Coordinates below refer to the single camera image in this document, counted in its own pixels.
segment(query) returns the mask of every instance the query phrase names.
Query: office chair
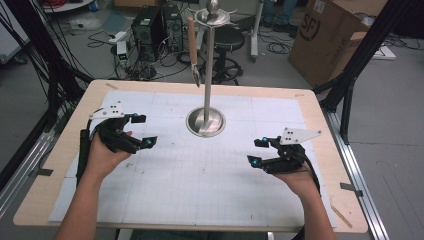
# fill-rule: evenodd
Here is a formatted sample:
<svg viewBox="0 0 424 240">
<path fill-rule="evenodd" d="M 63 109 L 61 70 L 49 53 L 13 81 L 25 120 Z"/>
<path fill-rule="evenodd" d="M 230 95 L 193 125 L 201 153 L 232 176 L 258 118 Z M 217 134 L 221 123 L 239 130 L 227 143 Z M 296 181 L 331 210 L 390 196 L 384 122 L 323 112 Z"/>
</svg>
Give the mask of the office chair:
<svg viewBox="0 0 424 240">
<path fill-rule="evenodd" d="M 207 32 L 203 37 L 203 42 L 207 44 Z M 227 52 L 233 52 L 243 47 L 244 35 L 231 26 L 222 26 L 215 29 L 214 50 L 219 54 L 214 57 L 212 83 L 221 84 L 224 81 L 234 81 L 238 86 L 238 76 L 243 75 L 241 66 L 231 58 L 227 58 Z M 206 72 L 206 63 L 200 69 L 201 74 Z"/>
</svg>

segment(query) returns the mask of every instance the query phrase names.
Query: cardboard box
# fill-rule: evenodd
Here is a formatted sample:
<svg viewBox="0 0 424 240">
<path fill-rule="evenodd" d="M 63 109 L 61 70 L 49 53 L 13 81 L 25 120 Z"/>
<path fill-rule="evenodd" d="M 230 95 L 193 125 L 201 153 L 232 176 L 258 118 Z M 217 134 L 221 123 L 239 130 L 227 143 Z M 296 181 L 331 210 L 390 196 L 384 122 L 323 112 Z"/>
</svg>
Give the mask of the cardboard box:
<svg viewBox="0 0 424 240">
<path fill-rule="evenodd" d="M 310 0 L 289 62 L 313 87 L 341 73 L 368 31 L 361 19 L 329 0 Z"/>
<path fill-rule="evenodd" d="M 117 7 L 161 6 L 162 0 L 115 0 Z"/>
</svg>

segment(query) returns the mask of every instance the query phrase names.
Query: round metal base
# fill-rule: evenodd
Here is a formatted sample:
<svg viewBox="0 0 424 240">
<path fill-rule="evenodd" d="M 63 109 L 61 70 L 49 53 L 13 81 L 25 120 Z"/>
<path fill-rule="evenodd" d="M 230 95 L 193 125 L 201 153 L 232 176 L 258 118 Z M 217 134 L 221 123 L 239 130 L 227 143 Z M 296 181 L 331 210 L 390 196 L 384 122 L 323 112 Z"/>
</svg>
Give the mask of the round metal base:
<svg viewBox="0 0 424 240">
<path fill-rule="evenodd" d="M 209 108 L 209 120 L 205 123 L 204 108 L 191 111 L 186 119 L 188 130 L 199 137 L 214 137 L 225 128 L 224 115 L 215 108 Z"/>
</svg>

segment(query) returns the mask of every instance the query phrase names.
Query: gray floor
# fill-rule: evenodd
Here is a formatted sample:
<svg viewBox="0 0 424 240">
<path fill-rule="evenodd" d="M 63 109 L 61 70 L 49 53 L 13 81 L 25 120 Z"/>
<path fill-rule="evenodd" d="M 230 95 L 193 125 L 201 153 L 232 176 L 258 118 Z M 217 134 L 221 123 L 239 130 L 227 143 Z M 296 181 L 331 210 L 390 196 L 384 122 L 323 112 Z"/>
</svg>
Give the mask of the gray floor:
<svg viewBox="0 0 424 240">
<path fill-rule="evenodd" d="M 96 16 L 105 22 L 108 20 L 107 11 L 111 9 L 104 9 Z M 118 31 L 130 24 L 131 21 L 126 19 Z M 66 40 L 72 53 L 92 75 L 96 78 L 114 76 L 110 46 L 86 46 L 90 42 L 88 36 L 95 32 L 68 34 Z M 277 36 L 289 39 L 284 34 Z M 241 50 L 232 54 L 232 58 L 244 69 L 244 75 L 239 78 L 240 85 L 311 89 L 287 62 L 288 55 L 268 52 L 266 43 L 260 40 L 259 58 L 253 63 L 249 59 L 249 46 L 248 40 Z M 424 175 L 424 110 L 421 106 L 424 95 L 420 93 L 424 89 L 424 52 L 398 47 L 390 49 L 396 55 L 395 61 L 372 60 L 357 81 L 349 140 L 390 239 L 424 239 L 424 189 L 420 185 Z M 171 63 L 174 59 L 169 56 L 164 62 Z M 166 68 L 158 63 L 155 67 L 159 74 L 167 75 L 185 66 L 177 63 Z M 156 81 L 189 83 L 192 82 L 191 70 L 187 68 Z M 30 64 L 10 63 L 1 67 L 0 101 L 0 130 L 3 134 L 0 139 L 0 169 L 3 169 L 47 108 L 41 84 Z M 0 219 L 0 239 L 53 237 L 54 228 L 13 224 L 13 215 L 32 181 L 28 178 Z M 96 239 L 113 239 L 113 236 L 113 230 L 100 229 Z M 288 237 L 287 234 L 276 234 L 276 239 Z M 369 233 L 339 234 L 338 237 L 372 239 Z"/>
</svg>

